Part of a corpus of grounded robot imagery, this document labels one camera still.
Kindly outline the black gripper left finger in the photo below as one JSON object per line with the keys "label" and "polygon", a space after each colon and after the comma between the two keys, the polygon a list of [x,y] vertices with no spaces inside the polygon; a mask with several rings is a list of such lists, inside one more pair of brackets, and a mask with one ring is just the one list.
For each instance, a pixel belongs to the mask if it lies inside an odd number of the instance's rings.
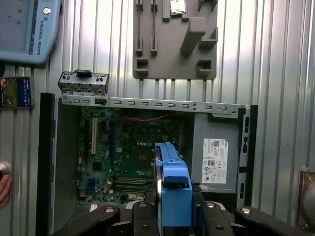
{"label": "black gripper left finger", "polygon": [[156,191],[153,183],[145,187],[142,201],[129,202],[124,210],[104,205],[54,232],[54,236],[158,236]]}

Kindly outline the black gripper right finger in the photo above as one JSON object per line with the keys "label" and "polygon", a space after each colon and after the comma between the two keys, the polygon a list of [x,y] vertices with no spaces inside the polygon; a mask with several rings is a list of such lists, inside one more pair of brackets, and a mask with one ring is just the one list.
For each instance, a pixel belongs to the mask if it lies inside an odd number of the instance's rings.
{"label": "black gripper right finger", "polygon": [[304,236],[305,232],[254,207],[234,213],[218,202],[207,202],[193,185],[193,228],[196,236]]}

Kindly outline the person's hand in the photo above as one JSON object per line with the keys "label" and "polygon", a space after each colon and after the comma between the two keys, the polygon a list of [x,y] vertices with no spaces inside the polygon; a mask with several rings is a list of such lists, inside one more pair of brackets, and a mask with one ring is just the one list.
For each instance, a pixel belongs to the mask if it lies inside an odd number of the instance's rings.
{"label": "person's hand", "polygon": [[10,199],[11,182],[10,175],[4,175],[0,180],[0,208],[3,208]]}

